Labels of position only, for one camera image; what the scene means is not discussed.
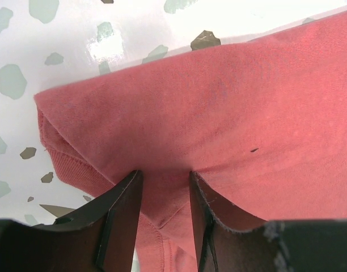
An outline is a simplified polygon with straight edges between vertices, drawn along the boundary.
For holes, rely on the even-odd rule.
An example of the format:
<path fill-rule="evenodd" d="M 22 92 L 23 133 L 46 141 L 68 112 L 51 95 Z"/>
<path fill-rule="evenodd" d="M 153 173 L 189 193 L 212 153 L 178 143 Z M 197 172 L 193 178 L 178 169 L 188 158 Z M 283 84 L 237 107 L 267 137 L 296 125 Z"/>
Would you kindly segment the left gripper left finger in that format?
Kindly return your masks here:
<path fill-rule="evenodd" d="M 52 225 L 0 219 L 0 271 L 130 271 L 142 188 L 133 171 Z"/>

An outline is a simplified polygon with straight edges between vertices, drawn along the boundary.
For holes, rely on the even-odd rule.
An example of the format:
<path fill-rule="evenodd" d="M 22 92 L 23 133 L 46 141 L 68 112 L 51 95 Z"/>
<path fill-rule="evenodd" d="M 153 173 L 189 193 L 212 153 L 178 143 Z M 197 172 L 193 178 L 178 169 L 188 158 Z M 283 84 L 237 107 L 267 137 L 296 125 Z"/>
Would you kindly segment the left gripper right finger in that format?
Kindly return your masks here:
<path fill-rule="evenodd" d="M 198 271 L 347 271 L 347 219 L 267 222 L 189 175 Z"/>

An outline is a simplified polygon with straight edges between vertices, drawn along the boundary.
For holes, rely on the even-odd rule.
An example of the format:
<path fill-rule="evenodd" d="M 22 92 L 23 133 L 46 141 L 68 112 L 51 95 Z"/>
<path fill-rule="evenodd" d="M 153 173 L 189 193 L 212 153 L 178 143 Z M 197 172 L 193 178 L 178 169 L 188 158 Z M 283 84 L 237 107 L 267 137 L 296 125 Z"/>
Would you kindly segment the red t shirt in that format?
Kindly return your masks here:
<path fill-rule="evenodd" d="M 58 178 L 144 174 L 142 271 L 194 271 L 189 173 L 262 219 L 347 218 L 347 11 L 35 96 Z"/>

